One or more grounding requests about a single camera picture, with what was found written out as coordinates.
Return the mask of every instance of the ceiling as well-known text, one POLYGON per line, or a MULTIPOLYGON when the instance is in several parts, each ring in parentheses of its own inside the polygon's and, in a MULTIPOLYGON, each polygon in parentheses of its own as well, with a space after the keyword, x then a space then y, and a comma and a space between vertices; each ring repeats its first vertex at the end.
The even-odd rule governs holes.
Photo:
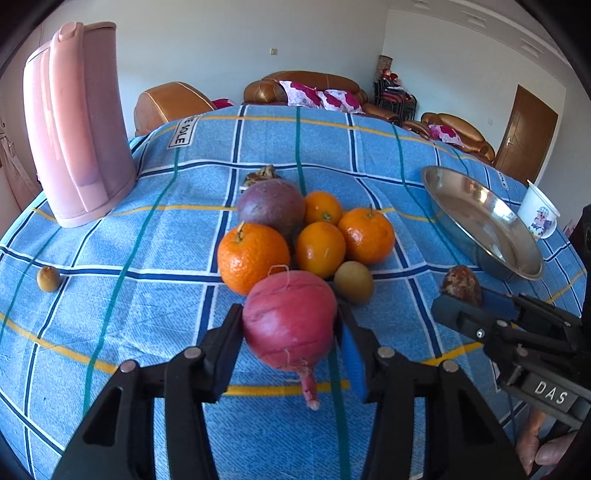
POLYGON ((384 0, 390 8, 463 25, 510 46, 568 85, 573 70, 548 32, 515 0, 384 0))

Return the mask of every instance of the orange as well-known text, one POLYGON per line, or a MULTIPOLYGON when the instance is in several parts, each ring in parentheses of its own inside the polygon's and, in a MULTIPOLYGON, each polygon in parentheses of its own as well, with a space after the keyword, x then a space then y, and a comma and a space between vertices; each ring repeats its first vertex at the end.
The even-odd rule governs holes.
POLYGON ((328 222, 338 225, 343 216, 339 201, 328 192, 312 192, 306 198, 306 225, 314 222, 328 222))
POLYGON ((364 265, 383 262, 396 242, 388 219, 371 207, 347 212, 339 222, 339 230, 347 243, 347 257, 364 265))
POLYGON ((309 224, 295 242, 295 258, 300 268, 320 278, 334 275, 345 259, 345 239, 332 223, 309 224))
POLYGON ((217 267, 230 290, 248 295, 255 283, 269 274, 284 271, 274 265, 289 265, 290 249, 270 226, 242 222, 230 230, 217 248, 217 267))

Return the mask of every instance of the kettle handle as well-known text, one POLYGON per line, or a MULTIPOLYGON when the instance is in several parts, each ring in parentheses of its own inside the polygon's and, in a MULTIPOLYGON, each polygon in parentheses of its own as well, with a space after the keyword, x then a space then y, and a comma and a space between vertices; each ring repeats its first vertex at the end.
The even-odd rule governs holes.
POLYGON ((51 39, 49 86, 56 134, 82 205, 91 212, 109 201, 90 130, 84 73, 84 24, 69 22, 51 39))

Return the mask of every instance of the pink electric kettle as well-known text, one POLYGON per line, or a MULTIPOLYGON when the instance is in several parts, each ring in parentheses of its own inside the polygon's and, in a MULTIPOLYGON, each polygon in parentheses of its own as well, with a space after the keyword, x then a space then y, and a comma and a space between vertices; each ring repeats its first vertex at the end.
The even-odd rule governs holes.
POLYGON ((70 22, 24 70, 25 118, 39 180, 58 223, 106 215, 135 184, 112 22, 70 22))

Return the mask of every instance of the stainless steel bowl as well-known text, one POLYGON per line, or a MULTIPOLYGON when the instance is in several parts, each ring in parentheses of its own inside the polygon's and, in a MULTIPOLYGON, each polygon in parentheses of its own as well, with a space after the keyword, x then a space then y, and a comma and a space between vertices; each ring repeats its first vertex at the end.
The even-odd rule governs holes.
POLYGON ((435 218, 453 243, 499 280, 539 280, 544 258, 523 221, 498 196, 455 170, 421 172, 435 218))

